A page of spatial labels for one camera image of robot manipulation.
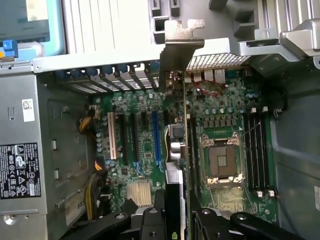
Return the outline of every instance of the warning label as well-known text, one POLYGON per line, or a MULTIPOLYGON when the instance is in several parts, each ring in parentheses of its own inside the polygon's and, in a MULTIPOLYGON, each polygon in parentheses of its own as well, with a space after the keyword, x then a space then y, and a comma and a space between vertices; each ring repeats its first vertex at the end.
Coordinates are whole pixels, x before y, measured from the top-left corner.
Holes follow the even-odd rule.
POLYGON ((0 145, 0 199, 41 197, 37 143, 0 145))

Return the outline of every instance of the motherboard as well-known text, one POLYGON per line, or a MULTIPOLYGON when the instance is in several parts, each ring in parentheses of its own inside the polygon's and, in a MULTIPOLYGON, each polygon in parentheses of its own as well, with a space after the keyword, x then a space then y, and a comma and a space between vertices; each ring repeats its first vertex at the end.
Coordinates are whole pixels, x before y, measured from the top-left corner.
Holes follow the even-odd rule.
MULTIPOLYGON (((186 85, 191 187, 203 207, 226 218, 248 212, 268 222, 277 215, 268 107, 253 77, 219 72, 219 81, 186 85)), ((175 97, 153 89, 93 99, 96 156, 109 171, 111 209, 125 199, 151 206, 165 188, 166 126, 177 121, 175 97)))

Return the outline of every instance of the black connector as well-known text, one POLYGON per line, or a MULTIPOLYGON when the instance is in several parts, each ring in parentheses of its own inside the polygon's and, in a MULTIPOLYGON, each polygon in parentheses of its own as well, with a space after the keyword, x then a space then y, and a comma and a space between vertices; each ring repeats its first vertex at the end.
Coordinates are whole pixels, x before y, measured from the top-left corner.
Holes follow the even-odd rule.
POLYGON ((131 120, 131 133, 132 133, 132 145, 133 145, 133 161, 139 161, 139 140, 138 140, 138 125, 136 120, 136 115, 134 113, 130 114, 131 120))
POLYGON ((121 141, 122 141, 122 159, 124 165, 129 165, 129 147, 128 147, 128 130, 127 121, 124 114, 119 115, 120 126, 122 126, 121 131, 121 141))

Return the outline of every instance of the chipset heatsink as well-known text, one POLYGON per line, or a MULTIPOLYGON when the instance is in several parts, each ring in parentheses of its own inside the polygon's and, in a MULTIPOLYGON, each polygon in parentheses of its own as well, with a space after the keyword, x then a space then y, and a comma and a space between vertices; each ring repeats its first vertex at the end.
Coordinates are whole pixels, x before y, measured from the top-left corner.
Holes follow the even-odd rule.
POLYGON ((126 197, 132 199, 138 207, 152 205, 151 184, 148 181, 131 182, 126 186, 126 197))

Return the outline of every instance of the metal bracket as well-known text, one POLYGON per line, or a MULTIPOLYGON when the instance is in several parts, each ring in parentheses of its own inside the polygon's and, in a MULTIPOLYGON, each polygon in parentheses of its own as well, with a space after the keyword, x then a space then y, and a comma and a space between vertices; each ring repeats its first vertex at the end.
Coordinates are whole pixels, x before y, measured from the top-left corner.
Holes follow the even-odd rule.
POLYGON ((306 20, 280 33, 279 42, 301 60, 320 55, 320 19, 306 20))
POLYGON ((203 48, 205 40, 194 36, 194 30, 203 29, 204 20, 189 19, 188 27, 183 28, 182 21, 168 20, 164 23, 165 47, 160 54, 159 88, 165 92, 165 73, 185 71, 195 51, 203 48))

